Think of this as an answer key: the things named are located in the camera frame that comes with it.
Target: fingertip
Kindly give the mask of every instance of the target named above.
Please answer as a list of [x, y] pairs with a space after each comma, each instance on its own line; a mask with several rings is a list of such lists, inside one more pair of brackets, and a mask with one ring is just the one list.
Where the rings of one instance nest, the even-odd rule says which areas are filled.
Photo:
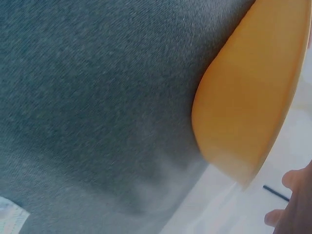
[[284, 210], [273, 210], [264, 216], [264, 223], [268, 226], [275, 227], [281, 218]]
[[283, 178], [282, 178], [282, 184], [286, 187], [286, 188], [289, 188], [289, 189], [292, 189], [292, 186], [293, 186], [293, 181], [294, 181], [294, 178], [296, 176], [296, 170], [291, 170], [289, 172], [286, 172], [284, 175], [283, 175]]

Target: finger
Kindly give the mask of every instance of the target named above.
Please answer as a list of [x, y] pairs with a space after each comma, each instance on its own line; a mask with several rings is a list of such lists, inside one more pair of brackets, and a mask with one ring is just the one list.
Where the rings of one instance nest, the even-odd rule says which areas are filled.
[[275, 227], [277, 222], [280, 220], [283, 215], [284, 210], [273, 210], [267, 213], [264, 217], [264, 222], [266, 225]]
[[298, 171], [291, 170], [289, 172], [286, 172], [282, 178], [282, 184], [291, 190], [293, 190], [293, 185], [295, 184], [295, 180], [297, 177]]
[[284, 174], [282, 183], [286, 188], [294, 191], [300, 185], [300, 181], [304, 178], [306, 168], [300, 170], [291, 170]]

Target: hand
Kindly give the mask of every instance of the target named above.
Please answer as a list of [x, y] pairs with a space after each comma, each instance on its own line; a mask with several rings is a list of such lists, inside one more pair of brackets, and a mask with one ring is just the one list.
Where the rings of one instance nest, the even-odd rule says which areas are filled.
[[275, 227], [275, 234], [312, 233], [312, 162], [304, 169], [287, 172], [282, 179], [292, 190], [292, 197], [285, 210], [266, 214], [265, 223]]

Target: gray fabric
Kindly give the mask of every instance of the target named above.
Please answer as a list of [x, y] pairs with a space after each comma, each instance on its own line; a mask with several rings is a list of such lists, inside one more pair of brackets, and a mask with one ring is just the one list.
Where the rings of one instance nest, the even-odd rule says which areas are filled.
[[1, 0], [0, 195], [22, 234], [157, 234], [206, 168], [200, 78], [253, 0]]

